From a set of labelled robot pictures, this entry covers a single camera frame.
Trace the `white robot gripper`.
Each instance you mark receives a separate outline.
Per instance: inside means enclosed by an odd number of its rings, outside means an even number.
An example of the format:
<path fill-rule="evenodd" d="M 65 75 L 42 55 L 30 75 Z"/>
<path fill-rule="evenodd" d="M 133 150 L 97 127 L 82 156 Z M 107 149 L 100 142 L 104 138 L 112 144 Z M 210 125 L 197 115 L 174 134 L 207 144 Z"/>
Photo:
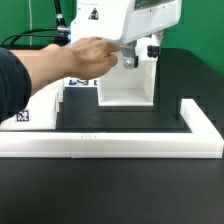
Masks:
<path fill-rule="evenodd" d="M 182 0 L 105 0 L 101 5 L 101 36 L 106 41 L 125 44 L 121 47 L 123 66 L 135 69 L 135 40 L 177 24 L 181 6 Z"/>

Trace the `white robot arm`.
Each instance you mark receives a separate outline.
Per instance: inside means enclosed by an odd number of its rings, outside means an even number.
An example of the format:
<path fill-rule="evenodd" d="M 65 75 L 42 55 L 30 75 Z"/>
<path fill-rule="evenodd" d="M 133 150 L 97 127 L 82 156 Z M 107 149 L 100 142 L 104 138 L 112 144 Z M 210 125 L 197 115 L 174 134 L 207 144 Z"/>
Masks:
<path fill-rule="evenodd" d="M 99 37 L 117 44 L 127 69 L 138 66 L 137 40 L 153 35 L 158 41 L 163 31 L 178 23 L 182 0 L 77 0 L 76 17 L 71 22 L 71 42 Z"/>

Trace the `person's bare hand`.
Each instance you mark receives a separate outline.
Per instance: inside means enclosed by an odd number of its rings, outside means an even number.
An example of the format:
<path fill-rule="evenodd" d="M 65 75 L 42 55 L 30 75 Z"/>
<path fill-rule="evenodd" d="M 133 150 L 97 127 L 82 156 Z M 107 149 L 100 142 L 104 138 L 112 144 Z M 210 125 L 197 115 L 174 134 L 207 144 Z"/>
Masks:
<path fill-rule="evenodd" d="M 65 71 L 68 76 L 90 80 L 106 74 L 118 63 L 120 47 L 98 37 L 83 38 L 66 46 Z"/>

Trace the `forearm in dark sleeve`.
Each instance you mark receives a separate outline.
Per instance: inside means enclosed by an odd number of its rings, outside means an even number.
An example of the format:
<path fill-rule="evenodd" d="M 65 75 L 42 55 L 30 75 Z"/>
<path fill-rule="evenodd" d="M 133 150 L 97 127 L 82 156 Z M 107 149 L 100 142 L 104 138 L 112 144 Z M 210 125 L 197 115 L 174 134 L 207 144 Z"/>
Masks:
<path fill-rule="evenodd" d="M 0 123 L 22 111 L 40 89 L 65 77 L 66 51 L 57 45 L 42 50 L 0 48 Z"/>

